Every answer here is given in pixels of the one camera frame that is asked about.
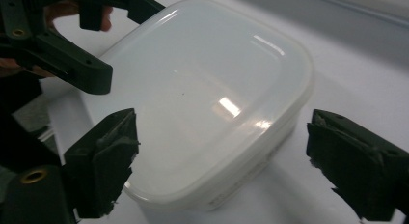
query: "translucent plastic container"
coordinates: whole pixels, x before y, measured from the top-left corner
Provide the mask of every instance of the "translucent plastic container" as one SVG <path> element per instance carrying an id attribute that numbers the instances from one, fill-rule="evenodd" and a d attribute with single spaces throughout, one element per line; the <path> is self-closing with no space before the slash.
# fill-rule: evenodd
<path id="1" fill-rule="evenodd" d="M 166 8 L 110 49 L 94 124 L 134 107 L 140 153 L 125 192 L 160 210 L 211 210 L 268 163 L 311 93 L 306 51 L 209 0 Z"/>

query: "plastic container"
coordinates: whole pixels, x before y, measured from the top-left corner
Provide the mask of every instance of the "plastic container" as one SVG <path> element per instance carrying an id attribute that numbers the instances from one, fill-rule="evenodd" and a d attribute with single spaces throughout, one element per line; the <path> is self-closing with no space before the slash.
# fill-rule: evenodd
<path id="1" fill-rule="evenodd" d="M 111 93 L 81 94 L 94 124 L 134 107 L 140 153 L 125 191 L 160 210 L 211 210 L 268 163 L 311 93 L 306 51 L 209 0 L 166 8 L 110 49 Z"/>

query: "screw hole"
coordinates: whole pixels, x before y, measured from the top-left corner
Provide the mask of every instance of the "screw hole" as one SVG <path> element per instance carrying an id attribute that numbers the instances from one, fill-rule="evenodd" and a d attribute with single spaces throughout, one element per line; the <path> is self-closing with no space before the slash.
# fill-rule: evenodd
<path id="1" fill-rule="evenodd" d="M 47 176 L 47 171 L 44 169 L 34 170 L 24 175 L 21 178 L 22 183 L 34 183 L 39 182 Z"/>
<path id="2" fill-rule="evenodd" d="M 24 30 L 21 30 L 21 29 L 14 29 L 14 30 L 12 31 L 12 34 L 13 34 L 14 36 L 16 36 L 16 37 L 21 37 L 21 36 L 24 36 L 24 35 L 25 35 L 25 32 L 24 32 Z"/>

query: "human hand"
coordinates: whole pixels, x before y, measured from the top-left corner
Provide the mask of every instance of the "human hand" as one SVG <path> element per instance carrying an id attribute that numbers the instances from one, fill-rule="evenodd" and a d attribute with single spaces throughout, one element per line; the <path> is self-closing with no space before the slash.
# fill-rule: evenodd
<path id="1" fill-rule="evenodd" d="M 112 7 L 104 7 L 102 13 L 101 31 L 107 32 L 111 28 L 111 21 L 109 15 L 113 11 Z M 56 4 L 50 5 L 44 8 L 45 22 L 48 28 L 56 30 L 54 26 L 54 20 L 59 17 L 78 14 L 78 4 L 72 0 L 64 0 Z M 21 67 L 15 59 L 0 58 L 0 77 L 11 76 L 25 71 L 24 67 Z M 38 66 L 34 66 L 29 72 L 42 77 L 54 76 L 50 72 L 43 70 Z"/>

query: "finger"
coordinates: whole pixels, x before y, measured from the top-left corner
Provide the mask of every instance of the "finger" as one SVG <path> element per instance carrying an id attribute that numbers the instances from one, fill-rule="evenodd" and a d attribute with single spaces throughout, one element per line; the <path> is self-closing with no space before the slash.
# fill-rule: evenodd
<path id="1" fill-rule="evenodd" d="M 54 19 L 78 14 L 78 5 L 70 1 L 64 1 L 48 6 L 45 9 L 45 19 L 52 22 Z"/>
<path id="2" fill-rule="evenodd" d="M 0 67 L 7 68 L 7 69 L 13 69 L 13 68 L 19 68 L 20 65 L 15 61 L 15 59 L 0 58 Z"/>
<path id="3" fill-rule="evenodd" d="M 18 67 L 18 68 L 3 68 L 0 67 L 0 77 L 7 77 L 7 76 L 13 76 L 16 75 L 20 72 L 24 71 L 23 67 Z"/>
<path id="4" fill-rule="evenodd" d="M 31 70 L 27 70 L 35 75 L 42 76 L 42 77 L 54 77 L 55 75 L 49 71 L 46 71 L 38 66 L 33 66 Z"/>
<path id="5" fill-rule="evenodd" d="M 104 7 L 102 11 L 101 31 L 107 32 L 111 29 L 110 13 L 114 9 L 112 7 Z"/>

